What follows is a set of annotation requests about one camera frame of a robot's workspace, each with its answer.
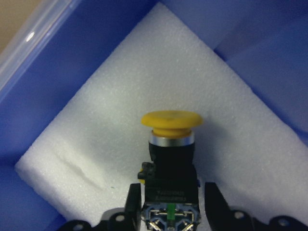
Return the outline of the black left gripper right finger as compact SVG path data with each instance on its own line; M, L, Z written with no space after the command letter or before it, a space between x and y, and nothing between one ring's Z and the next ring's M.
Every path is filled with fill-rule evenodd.
M263 223L242 209L230 207L218 186L205 183L205 214L213 231L306 231L308 226L290 216Z

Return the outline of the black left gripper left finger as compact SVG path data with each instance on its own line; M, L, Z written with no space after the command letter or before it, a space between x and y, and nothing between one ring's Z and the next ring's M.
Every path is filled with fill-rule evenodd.
M103 213L101 221L91 226L82 220L65 223L60 231L139 231L141 227L141 185L133 183L129 187L125 206Z

